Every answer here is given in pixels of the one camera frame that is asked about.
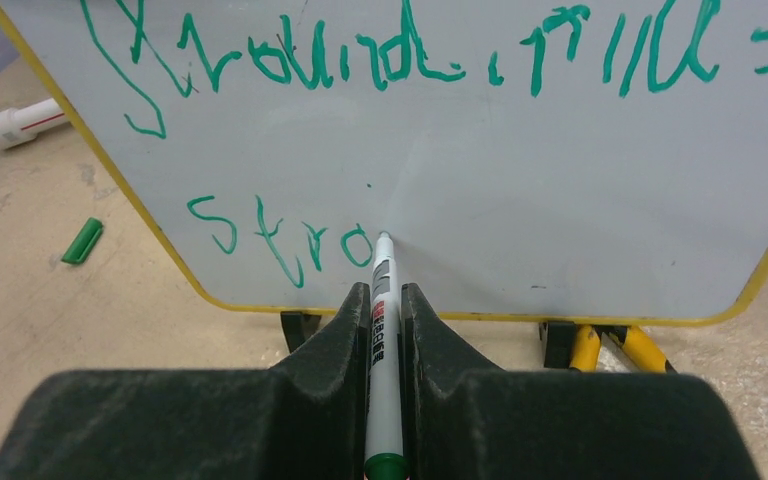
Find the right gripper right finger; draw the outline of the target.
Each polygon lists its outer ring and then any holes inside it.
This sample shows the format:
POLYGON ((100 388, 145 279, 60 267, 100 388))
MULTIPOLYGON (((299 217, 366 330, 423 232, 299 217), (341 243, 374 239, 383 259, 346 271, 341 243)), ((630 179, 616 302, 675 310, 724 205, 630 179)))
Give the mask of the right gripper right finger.
POLYGON ((499 367, 440 319, 418 284, 402 287, 401 313, 411 477, 481 479, 486 435, 471 375, 499 367))

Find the green marker cap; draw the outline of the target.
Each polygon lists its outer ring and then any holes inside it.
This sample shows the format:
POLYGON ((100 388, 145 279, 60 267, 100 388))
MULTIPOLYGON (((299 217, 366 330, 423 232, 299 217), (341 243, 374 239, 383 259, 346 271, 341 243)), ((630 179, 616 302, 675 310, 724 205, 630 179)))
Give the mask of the green marker cap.
POLYGON ((83 264, 104 232, 103 223, 94 217, 87 219, 72 243, 61 257, 63 263, 69 265, 83 264))

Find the green whiteboard marker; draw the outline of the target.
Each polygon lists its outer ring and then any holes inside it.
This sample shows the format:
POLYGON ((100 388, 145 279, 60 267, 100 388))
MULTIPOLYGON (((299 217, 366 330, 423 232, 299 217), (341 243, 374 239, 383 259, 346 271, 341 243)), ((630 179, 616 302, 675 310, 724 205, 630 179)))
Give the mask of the green whiteboard marker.
POLYGON ((394 243, 387 232, 375 245, 371 292, 369 398, 366 417, 364 473, 368 479, 406 479, 401 370, 401 285, 394 243))

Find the yellow framed whiteboard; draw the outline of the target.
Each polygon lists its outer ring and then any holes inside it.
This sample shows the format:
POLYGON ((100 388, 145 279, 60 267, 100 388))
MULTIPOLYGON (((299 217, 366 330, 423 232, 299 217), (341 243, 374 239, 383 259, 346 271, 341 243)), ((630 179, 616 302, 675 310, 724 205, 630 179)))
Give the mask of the yellow framed whiteboard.
POLYGON ((0 1, 194 289, 701 326, 768 275, 768 1, 0 1))

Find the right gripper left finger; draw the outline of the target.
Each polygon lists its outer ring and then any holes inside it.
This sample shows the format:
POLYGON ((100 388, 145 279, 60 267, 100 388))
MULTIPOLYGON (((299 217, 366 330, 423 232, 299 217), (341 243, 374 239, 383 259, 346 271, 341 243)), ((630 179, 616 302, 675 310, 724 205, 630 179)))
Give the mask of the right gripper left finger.
POLYGON ((282 378, 269 429, 269 479, 362 479, 370 286, 354 284, 334 318, 270 370, 282 378))

